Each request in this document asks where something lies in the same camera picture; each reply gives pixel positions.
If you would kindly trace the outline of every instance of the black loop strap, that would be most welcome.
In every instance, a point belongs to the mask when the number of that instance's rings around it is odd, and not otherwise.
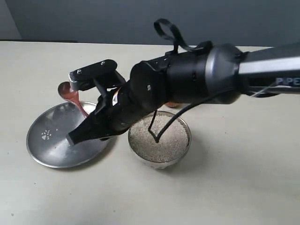
[[[166,26],[171,33],[173,34],[173,37],[166,34],[163,29],[161,28],[161,24]],[[183,37],[179,31],[179,29],[170,21],[167,19],[158,19],[154,22],[154,29],[156,30],[157,34],[162,37],[165,40],[172,41],[174,44],[174,51],[177,52],[178,46],[186,50],[187,52],[192,52],[197,50],[198,48],[192,48],[186,44],[186,42],[183,40]]]

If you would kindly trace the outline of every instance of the grains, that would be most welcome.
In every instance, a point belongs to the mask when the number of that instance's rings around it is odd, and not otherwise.
[[[188,135],[183,125],[174,121],[156,143],[148,132],[151,120],[151,116],[146,117],[131,127],[129,139],[133,151],[153,162],[168,162],[182,156],[188,145]],[[157,115],[151,130],[157,135],[169,120],[168,116]]]

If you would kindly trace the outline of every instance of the black strap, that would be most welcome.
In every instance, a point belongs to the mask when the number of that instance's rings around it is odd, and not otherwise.
[[[166,34],[163,29],[161,28],[161,24],[166,26],[170,32],[172,33],[173,37]],[[156,30],[157,34],[162,37],[165,40],[169,40],[173,42],[174,45],[174,52],[178,53],[178,46],[186,50],[187,52],[194,52],[198,50],[203,50],[203,48],[211,48],[212,43],[211,42],[205,42],[205,43],[200,43],[198,46],[195,48],[192,48],[186,44],[186,42],[183,40],[183,37],[179,31],[179,29],[168,21],[167,19],[158,19],[154,22],[154,29]]]

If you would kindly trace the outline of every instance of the white table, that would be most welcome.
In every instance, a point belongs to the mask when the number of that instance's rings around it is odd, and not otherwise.
[[[50,169],[30,157],[28,128],[63,102],[56,89],[69,71],[114,59],[128,79],[134,64],[169,50],[0,42],[1,225],[299,224],[299,96],[244,96],[188,111],[182,118],[191,149],[171,170],[142,165],[126,134],[105,156],[74,169]],[[96,90],[81,93],[81,100],[97,97]]]

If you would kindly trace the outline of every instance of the black cable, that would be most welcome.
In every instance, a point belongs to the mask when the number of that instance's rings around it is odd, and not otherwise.
[[[197,102],[197,103],[192,103],[192,104],[189,104],[188,106],[184,107],[183,109],[181,109],[178,113],[176,113],[175,115],[172,116],[172,118],[166,123],[166,125],[160,130],[160,132],[158,133],[157,136],[155,136],[155,134],[152,132],[151,128],[152,128],[152,125],[154,123],[154,119],[156,117],[156,114],[157,114],[157,110],[154,111],[154,114],[153,114],[153,117],[152,117],[152,121],[148,127],[148,132],[152,135],[152,137],[154,138],[155,142],[158,143],[161,136],[164,134],[164,132],[170,127],[170,125],[178,118],[180,117],[183,113],[185,113],[186,111],[198,106],[198,105],[201,105],[201,104],[205,104],[211,100],[213,100],[214,98],[217,98],[218,96],[226,93],[226,92],[230,92],[232,91],[233,88],[230,88],[230,89],[226,89],[226,90],[223,90],[223,91],[220,91],[218,93],[216,93],[215,95],[213,96],[210,96],[210,97],[207,97],[203,100],[201,100],[200,102]]]

